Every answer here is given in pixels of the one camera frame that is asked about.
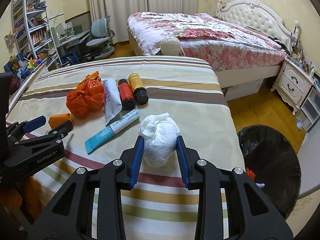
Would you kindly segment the clear plastic drawer unit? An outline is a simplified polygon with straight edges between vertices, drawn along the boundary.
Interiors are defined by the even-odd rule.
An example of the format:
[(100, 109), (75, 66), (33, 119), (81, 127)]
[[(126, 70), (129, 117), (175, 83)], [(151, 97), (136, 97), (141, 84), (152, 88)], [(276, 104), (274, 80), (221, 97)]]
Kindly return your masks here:
[(297, 127), (308, 132), (319, 119), (319, 88), (312, 86), (296, 113)]

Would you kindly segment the white tufted headboard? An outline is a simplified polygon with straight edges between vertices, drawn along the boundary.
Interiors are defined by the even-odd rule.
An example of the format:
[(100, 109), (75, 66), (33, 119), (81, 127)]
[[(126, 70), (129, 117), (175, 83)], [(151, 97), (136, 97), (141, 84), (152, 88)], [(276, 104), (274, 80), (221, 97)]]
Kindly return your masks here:
[(216, 17), (219, 19), (247, 27), (266, 36), (276, 37), (290, 48), (295, 46), (299, 38), (299, 22), (295, 22), (293, 30), (289, 30), (273, 9), (260, 0), (234, 0), (224, 2), (217, 0)]

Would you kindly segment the white milk powder pouch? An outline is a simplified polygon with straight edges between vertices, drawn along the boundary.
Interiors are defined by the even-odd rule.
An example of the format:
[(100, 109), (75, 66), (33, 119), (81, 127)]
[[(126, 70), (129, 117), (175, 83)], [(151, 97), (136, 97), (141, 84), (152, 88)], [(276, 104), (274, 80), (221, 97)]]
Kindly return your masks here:
[(115, 79), (104, 80), (105, 104), (105, 124), (107, 125), (122, 110), (120, 94)]

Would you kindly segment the light blue desk chair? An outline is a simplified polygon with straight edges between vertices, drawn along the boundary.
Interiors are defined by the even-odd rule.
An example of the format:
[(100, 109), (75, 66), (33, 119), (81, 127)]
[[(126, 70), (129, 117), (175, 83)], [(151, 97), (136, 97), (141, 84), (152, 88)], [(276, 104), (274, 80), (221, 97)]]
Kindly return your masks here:
[(115, 32), (109, 28), (110, 18), (111, 16), (108, 15), (92, 23), (91, 34), (94, 39), (88, 41), (86, 46), (90, 49), (95, 49), (95, 51), (85, 55), (85, 59), (88, 61), (100, 60), (114, 53), (115, 48), (111, 45), (111, 42), (115, 36)]

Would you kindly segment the floral bed quilt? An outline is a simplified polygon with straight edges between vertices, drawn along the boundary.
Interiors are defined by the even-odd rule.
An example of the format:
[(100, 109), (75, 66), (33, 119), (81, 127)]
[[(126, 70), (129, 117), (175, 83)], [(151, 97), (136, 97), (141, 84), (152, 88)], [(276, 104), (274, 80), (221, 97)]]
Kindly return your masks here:
[(273, 66), (286, 57), (270, 38), (207, 13), (137, 12), (127, 26), (143, 55), (158, 54), (161, 41), (172, 36), (179, 39), (185, 56), (207, 61), (216, 71)]

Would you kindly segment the white bookshelf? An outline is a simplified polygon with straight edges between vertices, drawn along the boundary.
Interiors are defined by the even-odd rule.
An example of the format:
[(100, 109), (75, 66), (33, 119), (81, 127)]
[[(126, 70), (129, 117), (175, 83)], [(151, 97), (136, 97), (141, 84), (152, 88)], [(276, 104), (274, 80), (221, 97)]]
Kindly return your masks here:
[(25, 59), (40, 59), (47, 68), (60, 64), (49, 24), (46, 0), (12, 0), (11, 19), (14, 42)]

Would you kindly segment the white tissue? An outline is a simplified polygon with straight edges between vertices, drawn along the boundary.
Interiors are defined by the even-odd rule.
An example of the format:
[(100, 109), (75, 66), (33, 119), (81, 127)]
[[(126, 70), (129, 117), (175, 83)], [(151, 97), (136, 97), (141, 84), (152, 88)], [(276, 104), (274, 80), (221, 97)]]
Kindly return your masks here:
[(176, 150), (180, 129), (169, 113), (148, 115), (141, 123), (139, 135), (144, 139), (143, 158), (151, 168), (166, 164)]

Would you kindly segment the red bottle black cap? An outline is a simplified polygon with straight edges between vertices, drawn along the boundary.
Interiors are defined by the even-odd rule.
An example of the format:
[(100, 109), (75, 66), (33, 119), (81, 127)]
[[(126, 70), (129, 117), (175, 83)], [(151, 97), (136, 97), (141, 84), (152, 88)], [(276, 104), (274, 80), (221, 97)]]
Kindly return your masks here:
[(118, 90), (123, 109), (128, 111), (134, 109), (136, 106), (136, 100), (133, 96), (131, 86), (126, 79), (120, 79), (118, 81)]

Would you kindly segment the white study desk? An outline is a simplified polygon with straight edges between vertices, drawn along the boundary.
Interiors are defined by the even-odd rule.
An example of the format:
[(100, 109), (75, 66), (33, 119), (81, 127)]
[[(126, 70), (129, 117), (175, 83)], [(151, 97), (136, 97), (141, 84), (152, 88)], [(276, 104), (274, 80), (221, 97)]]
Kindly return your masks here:
[(83, 31), (81, 33), (72, 35), (72, 36), (68, 36), (67, 38), (62, 38), (62, 41), (58, 38), (58, 34), (56, 31), (55, 27), (51, 27), (50, 28), (50, 32), (51, 32), (51, 36), (53, 39), (53, 43), (55, 46), (55, 49), (58, 53), (58, 57), (60, 60), (60, 63), (62, 63), (62, 57), (63, 55), (65, 55), (65, 50), (66, 49), (71, 49), (74, 46), (78, 46), (79, 44), (81, 44), (82, 42), (85, 41), (85, 39), (87, 39), (91, 32), (89, 30)]

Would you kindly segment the white under-bed storage box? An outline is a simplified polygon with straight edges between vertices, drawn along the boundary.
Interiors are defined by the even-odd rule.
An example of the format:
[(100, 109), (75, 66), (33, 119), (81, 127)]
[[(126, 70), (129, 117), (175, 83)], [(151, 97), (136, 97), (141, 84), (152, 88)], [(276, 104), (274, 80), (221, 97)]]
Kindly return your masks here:
[(263, 79), (254, 80), (239, 85), (234, 85), (225, 89), (224, 95), (226, 101), (235, 100), (259, 92), (259, 89), (263, 83)]

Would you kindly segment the teal white toothpaste box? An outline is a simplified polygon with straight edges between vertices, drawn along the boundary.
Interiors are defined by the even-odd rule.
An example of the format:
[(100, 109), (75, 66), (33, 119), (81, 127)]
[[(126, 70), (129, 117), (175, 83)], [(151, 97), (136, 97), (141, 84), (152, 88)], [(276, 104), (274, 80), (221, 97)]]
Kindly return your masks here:
[(112, 137), (114, 137), (116, 134), (118, 134), (120, 131), (125, 129), (127, 126), (131, 125), (133, 122), (138, 120), (139, 117), (140, 114), (138, 113), (138, 111), (136, 109), (133, 109), (119, 120), (106, 126), (100, 132), (90, 137), (88, 140), (85, 141), (85, 148), (87, 154), (91, 154), (102, 144), (104, 144)]

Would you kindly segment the black lined trash bin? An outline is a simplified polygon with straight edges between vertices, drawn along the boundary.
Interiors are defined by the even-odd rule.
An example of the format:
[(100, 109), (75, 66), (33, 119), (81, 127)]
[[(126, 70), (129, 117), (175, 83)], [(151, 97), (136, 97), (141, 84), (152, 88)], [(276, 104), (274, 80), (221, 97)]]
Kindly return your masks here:
[(287, 219), (297, 202), (301, 168), (289, 140), (278, 130), (252, 125), (238, 132), (245, 167), (255, 174), (254, 181), (264, 184), (262, 191)]

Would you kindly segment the yellow bottle black cap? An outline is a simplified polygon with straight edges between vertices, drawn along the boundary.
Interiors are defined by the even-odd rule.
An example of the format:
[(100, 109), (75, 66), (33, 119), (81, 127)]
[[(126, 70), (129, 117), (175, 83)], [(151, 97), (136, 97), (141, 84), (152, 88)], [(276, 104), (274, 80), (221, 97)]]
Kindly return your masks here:
[(139, 105), (145, 105), (148, 103), (149, 97), (144, 87), (144, 84), (137, 73), (132, 73), (128, 77), (129, 84), (131, 86), (133, 96)]

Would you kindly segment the orange plastic bag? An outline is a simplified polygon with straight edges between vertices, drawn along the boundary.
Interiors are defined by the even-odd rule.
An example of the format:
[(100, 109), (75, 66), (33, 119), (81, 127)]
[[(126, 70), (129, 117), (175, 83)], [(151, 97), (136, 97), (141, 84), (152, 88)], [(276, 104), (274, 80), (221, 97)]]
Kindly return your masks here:
[(88, 116), (91, 110), (99, 110), (104, 104), (106, 91), (98, 71), (87, 75), (67, 94), (66, 106), (79, 119)]

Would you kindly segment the white nightstand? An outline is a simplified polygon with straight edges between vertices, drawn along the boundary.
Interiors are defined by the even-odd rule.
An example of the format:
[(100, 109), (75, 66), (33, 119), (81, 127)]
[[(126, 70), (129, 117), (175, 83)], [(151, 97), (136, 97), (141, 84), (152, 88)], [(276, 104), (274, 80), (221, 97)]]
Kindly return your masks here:
[(295, 115), (313, 85), (314, 80), (286, 57), (271, 91), (276, 90), (282, 100), (293, 108), (292, 114)]

